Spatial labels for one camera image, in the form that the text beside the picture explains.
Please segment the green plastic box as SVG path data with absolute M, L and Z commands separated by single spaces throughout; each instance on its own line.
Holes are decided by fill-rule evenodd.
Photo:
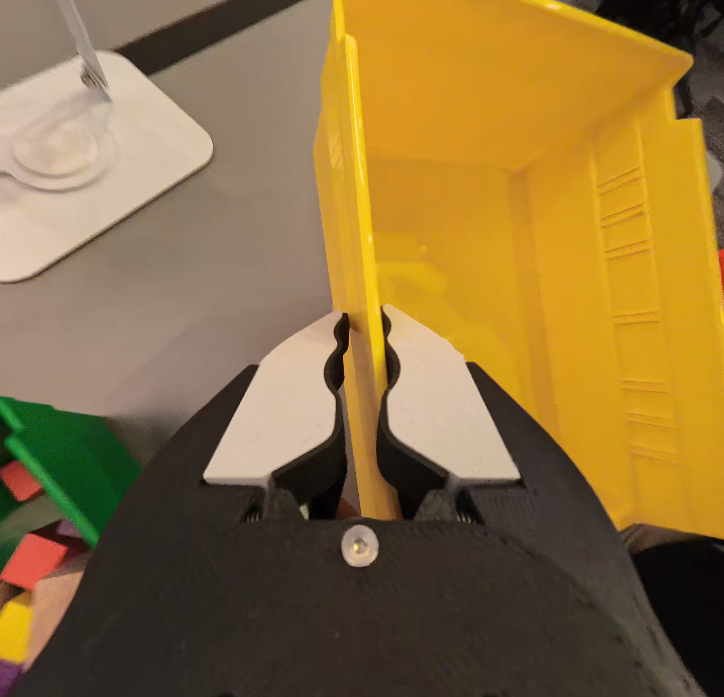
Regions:
M 95 548 L 141 466 L 103 418 L 1 398 L 2 514 L 28 476 Z

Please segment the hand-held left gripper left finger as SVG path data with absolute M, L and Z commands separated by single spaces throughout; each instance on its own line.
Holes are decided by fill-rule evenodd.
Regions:
M 261 360 L 206 466 L 205 484 L 285 490 L 313 520 L 333 520 L 348 475 L 346 313 L 333 311 Z

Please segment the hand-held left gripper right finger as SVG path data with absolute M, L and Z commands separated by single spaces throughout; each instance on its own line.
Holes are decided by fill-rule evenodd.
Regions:
M 404 519 L 442 491 L 456 502 L 471 487 L 520 485 L 515 464 L 465 357 L 398 307 L 381 309 L 387 387 L 376 460 Z

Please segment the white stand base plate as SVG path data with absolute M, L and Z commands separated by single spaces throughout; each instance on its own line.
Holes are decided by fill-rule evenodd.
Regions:
M 2 88 L 1 280 L 35 276 L 205 167 L 209 134 L 134 64 L 97 51 Z

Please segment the pile of coloured wooden cubes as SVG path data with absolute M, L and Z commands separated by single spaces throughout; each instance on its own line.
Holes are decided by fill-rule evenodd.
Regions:
M 30 654 L 33 593 L 57 567 L 86 550 L 83 537 L 16 459 L 2 466 L 2 695 L 23 673 Z

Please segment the yellow plastic box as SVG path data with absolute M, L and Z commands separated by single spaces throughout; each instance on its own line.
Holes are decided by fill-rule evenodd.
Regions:
M 333 0 L 314 162 L 361 509 L 380 307 L 556 439 L 615 526 L 722 539 L 722 282 L 684 52 L 553 0 Z

